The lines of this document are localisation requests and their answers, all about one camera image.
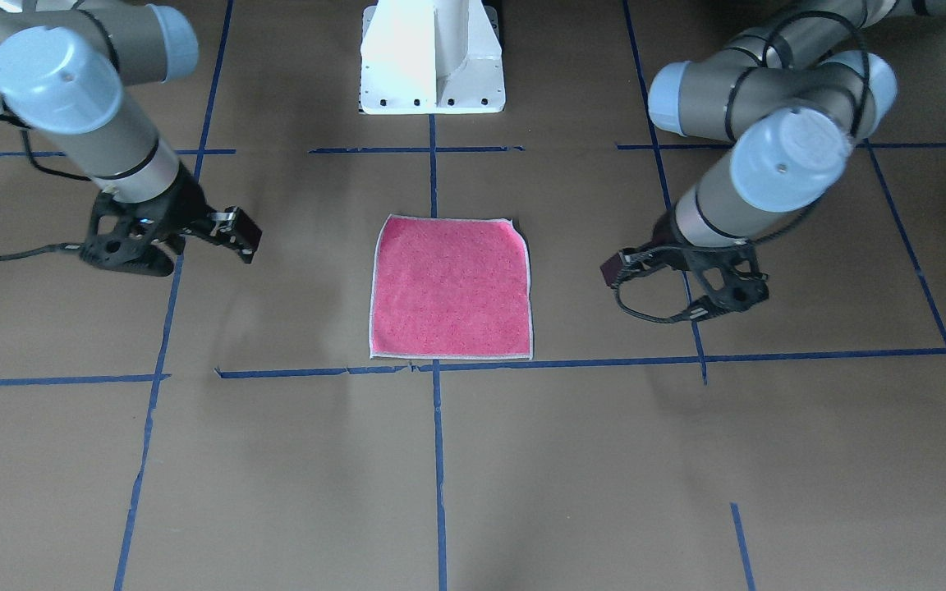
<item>white mounting plate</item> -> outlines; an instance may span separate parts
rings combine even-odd
[[[367,38],[374,13],[375,7],[364,10],[364,39]],[[484,26],[485,16],[491,29]],[[365,56],[360,70],[360,110],[368,115],[473,115],[502,111],[503,106],[506,106],[506,85],[503,60],[498,55],[499,38],[498,12],[495,8],[484,7],[478,0],[470,0],[466,62],[450,76],[435,80],[436,96],[432,96],[428,81],[424,80],[423,84],[398,83],[397,78],[383,79],[387,77],[376,76],[378,72],[375,68],[379,71],[383,68]],[[420,59],[425,60],[426,57],[420,56]],[[432,78],[435,78],[435,61],[432,64]]]

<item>white plastic base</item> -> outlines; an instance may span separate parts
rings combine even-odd
[[[469,115],[506,106],[498,16],[469,2],[466,59],[437,77],[437,25],[431,2],[379,0],[364,11],[360,110],[369,115]]]

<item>light blue joint cap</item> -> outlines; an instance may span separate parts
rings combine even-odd
[[[191,23],[176,8],[148,4],[163,30],[166,45],[166,78],[163,82],[184,78],[195,71],[200,60],[200,42]]]
[[[684,135],[681,131],[681,79],[691,62],[664,65],[649,89],[649,117],[660,130]]]
[[[0,93],[39,130],[79,135],[116,116],[123,83],[108,58],[74,30],[35,26],[0,45]]]
[[[781,108],[743,132],[728,173],[743,201],[765,212],[793,212],[840,178],[851,152],[852,143],[822,112]]]
[[[856,50],[851,52],[836,53],[823,63],[840,63],[851,67],[860,76],[864,75],[863,56]],[[882,123],[882,117],[889,109],[893,107],[893,102],[897,100],[897,75],[893,73],[893,68],[886,63],[882,57],[875,56],[874,53],[867,53],[867,64],[870,65],[870,92],[875,97],[875,124],[871,125],[870,134],[878,130],[878,125]]]

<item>pink towel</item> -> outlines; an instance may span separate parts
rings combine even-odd
[[[371,356],[530,359],[528,245],[509,220],[390,216],[371,287]]]

